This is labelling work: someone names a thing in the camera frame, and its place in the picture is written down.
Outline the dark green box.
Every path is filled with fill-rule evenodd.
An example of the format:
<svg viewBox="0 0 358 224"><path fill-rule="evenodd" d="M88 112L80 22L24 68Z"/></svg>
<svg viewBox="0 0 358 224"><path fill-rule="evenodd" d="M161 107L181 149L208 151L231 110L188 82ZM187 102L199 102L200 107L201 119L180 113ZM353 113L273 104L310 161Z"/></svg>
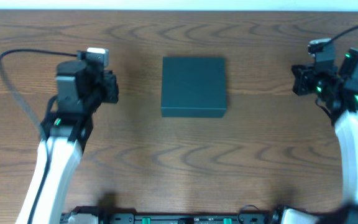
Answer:
<svg viewBox="0 0 358 224"><path fill-rule="evenodd" d="M226 110L225 58L163 58L163 117L222 118Z"/></svg>

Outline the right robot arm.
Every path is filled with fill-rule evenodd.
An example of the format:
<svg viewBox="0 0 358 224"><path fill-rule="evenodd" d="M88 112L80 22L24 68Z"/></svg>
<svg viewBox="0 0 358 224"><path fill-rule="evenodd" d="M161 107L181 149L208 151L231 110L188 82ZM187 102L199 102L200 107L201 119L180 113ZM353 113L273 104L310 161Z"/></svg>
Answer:
<svg viewBox="0 0 358 224"><path fill-rule="evenodd" d="M293 92L315 94L315 103L331 120L339 141L342 164L342 205L327 215L284 209L282 223L304 219L310 223L358 223L358 49L350 48L340 67L332 46L309 46L314 62L294 65Z"/></svg>

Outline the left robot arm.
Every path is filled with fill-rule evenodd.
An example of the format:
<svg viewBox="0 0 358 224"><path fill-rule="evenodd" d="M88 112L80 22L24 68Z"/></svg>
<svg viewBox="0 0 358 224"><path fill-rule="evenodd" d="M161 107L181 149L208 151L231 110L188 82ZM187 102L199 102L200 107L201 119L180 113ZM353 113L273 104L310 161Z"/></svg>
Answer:
<svg viewBox="0 0 358 224"><path fill-rule="evenodd" d="M118 102L116 76L100 54L57 65L58 93L41 122L37 162L17 223L58 223L73 174L102 103Z"/></svg>

